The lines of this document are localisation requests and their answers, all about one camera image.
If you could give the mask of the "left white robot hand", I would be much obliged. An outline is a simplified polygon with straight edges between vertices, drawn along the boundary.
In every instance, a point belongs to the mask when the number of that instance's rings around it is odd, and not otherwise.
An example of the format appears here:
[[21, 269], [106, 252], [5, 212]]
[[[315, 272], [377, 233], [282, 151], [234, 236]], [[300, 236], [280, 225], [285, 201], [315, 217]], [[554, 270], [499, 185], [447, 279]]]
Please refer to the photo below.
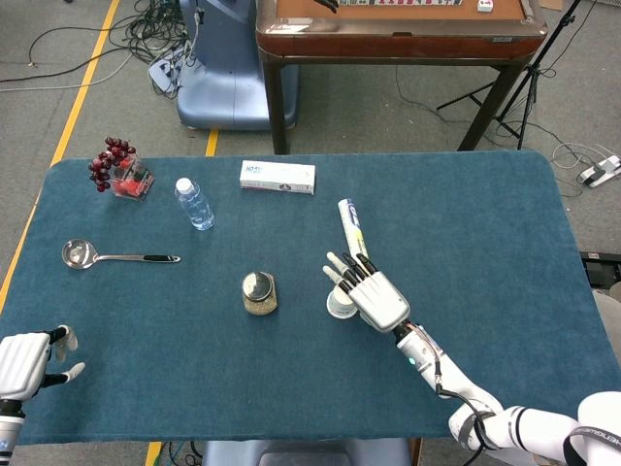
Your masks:
[[25, 402], [41, 388], [69, 383], [85, 369], [79, 362], [68, 371], [48, 374], [52, 353], [58, 361], [65, 360], [70, 351], [78, 348], [78, 339], [68, 325], [50, 331], [21, 333], [1, 341], [1, 399]]

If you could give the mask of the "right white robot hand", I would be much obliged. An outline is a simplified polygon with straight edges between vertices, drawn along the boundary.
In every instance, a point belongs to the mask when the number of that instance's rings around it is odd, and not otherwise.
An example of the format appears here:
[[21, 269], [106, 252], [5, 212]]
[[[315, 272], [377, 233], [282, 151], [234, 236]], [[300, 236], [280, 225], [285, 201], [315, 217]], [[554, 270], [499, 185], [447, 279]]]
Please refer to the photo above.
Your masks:
[[338, 257], [326, 253], [330, 266], [323, 273], [353, 302], [361, 317], [373, 329], [388, 333], [409, 319], [407, 299], [363, 253]]

